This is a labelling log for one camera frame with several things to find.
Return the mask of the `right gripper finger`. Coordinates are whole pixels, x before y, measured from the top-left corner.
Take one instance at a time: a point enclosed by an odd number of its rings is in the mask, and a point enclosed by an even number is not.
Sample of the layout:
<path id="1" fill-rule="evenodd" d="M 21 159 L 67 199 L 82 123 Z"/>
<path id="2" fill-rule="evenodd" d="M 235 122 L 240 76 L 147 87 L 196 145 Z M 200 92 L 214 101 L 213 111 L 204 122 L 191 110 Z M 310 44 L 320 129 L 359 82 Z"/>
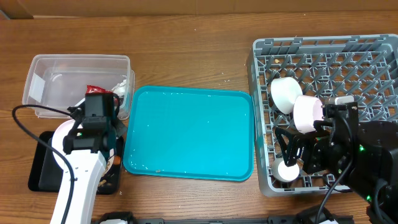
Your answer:
<path id="1" fill-rule="evenodd" d="M 328 140 L 330 135 L 328 131 L 303 134 L 293 129 L 276 127 L 274 133 L 287 167 L 296 165 L 298 159 L 302 160 L 303 167 L 321 167 L 322 153 L 318 143 Z"/>
<path id="2" fill-rule="evenodd" d="M 315 120 L 313 122 L 313 127 L 315 129 L 323 129 L 324 127 L 332 127 L 333 123 L 325 120 Z"/>

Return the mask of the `white cup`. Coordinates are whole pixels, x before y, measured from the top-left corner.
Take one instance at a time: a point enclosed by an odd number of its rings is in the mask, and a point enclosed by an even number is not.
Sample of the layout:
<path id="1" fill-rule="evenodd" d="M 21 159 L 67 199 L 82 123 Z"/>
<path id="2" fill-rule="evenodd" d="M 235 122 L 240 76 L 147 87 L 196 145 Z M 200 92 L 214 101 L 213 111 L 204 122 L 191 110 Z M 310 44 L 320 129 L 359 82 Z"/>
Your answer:
<path id="1" fill-rule="evenodd" d="M 283 158 L 277 158 L 271 165 L 272 175 L 280 182 L 291 182 L 300 174 L 300 168 L 297 164 L 286 166 Z"/>

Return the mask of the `pink plate with food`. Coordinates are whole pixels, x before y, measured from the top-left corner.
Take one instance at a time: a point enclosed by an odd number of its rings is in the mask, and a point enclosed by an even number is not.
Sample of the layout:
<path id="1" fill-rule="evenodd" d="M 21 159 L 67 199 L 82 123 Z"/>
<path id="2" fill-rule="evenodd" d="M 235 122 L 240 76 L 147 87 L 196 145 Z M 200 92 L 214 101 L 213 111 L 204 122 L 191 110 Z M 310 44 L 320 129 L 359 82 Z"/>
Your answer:
<path id="1" fill-rule="evenodd" d="M 70 119 L 64 123 L 62 123 L 54 132 L 52 138 L 52 147 L 55 148 L 58 152 L 60 152 L 63 156 L 65 156 L 65 152 L 63 151 L 63 139 L 69 133 L 73 125 L 75 124 L 74 119 Z M 58 166 L 63 170 L 65 163 L 64 161 L 54 152 L 54 159 L 56 160 Z M 111 169 L 111 166 L 114 162 L 115 150 L 111 149 L 109 152 L 108 162 L 105 168 L 105 172 L 103 173 L 103 177 L 105 174 Z"/>

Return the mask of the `white bowl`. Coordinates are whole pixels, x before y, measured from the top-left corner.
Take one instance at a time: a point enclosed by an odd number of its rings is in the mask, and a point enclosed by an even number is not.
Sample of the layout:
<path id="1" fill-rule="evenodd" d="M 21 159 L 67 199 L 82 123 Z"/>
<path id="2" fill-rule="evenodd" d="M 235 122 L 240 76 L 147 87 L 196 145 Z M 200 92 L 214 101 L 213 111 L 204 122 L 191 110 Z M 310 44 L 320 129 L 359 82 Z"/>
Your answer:
<path id="1" fill-rule="evenodd" d="M 299 83 L 292 77 L 276 78 L 271 82 L 271 97 L 277 109 L 289 114 L 293 112 L 296 99 L 303 95 Z"/>

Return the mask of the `red snack wrapper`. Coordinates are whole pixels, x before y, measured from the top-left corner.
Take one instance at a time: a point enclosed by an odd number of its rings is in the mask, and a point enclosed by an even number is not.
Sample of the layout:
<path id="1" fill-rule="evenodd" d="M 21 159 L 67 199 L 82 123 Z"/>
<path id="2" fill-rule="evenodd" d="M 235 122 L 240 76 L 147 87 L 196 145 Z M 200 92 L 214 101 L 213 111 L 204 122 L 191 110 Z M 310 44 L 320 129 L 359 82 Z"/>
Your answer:
<path id="1" fill-rule="evenodd" d="M 109 93 L 109 91 L 105 90 L 104 88 L 101 88 L 99 86 L 87 85 L 86 86 L 86 94 L 89 94 L 89 93 Z"/>

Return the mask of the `orange carrot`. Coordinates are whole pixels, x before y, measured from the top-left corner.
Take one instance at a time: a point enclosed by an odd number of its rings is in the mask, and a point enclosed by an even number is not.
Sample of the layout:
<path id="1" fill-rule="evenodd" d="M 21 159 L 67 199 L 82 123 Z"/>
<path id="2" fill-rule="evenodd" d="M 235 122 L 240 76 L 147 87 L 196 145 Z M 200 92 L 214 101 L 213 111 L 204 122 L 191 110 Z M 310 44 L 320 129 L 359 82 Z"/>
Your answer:
<path id="1" fill-rule="evenodd" d="M 113 157 L 113 165 L 118 166 L 121 163 L 121 158 L 119 156 Z"/>

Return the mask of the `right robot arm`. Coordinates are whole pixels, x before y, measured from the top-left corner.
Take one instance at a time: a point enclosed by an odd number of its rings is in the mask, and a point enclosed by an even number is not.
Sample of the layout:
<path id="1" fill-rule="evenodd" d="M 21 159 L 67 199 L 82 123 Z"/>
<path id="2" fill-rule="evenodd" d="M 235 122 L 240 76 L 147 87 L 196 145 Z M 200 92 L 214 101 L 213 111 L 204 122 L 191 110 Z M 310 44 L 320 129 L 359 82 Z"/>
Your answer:
<path id="1" fill-rule="evenodd" d="M 328 170 L 335 176 L 317 212 L 302 221 L 320 223 L 329 218 L 325 204 L 343 184 L 367 201 L 371 223 L 397 223 L 397 124 L 360 123 L 355 102 L 327 104 L 322 110 L 324 119 L 314 122 L 313 132 L 275 129 L 287 166 L 301 159 L 304 172 Z"/>

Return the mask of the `white tissue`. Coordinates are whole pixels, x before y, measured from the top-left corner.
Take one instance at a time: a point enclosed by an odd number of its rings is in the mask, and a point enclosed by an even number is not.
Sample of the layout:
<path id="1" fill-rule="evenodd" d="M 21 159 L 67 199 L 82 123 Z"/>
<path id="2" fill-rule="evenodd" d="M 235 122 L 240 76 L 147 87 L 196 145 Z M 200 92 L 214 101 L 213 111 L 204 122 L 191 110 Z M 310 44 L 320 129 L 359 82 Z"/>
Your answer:
<path id="1" fill-rule="evenodd" d="M 120 98 L 122 98 L 126 93 L 126 88 L 127 88 L 127 80 L 124 79 L 121 83 L 118 83 L 116 86 L 114 86 L 111 89 L 111 91 L 117 94 Z"/>

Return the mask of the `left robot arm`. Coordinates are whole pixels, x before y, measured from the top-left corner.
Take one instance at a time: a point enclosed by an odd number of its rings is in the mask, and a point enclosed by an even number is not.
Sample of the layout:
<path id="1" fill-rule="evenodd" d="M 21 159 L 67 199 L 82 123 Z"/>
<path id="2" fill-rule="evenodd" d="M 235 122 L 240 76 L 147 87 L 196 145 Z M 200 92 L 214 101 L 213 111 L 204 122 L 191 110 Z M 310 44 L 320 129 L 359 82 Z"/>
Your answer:
<path id="1" fill-rule="evenodd" d="M 87 93 L 68 108 L 74 122 L 62 140 L 63 176 L 51 223 L 90 223 L 98 185 L 127 127 L 118 118 L 119 96 Z"/>

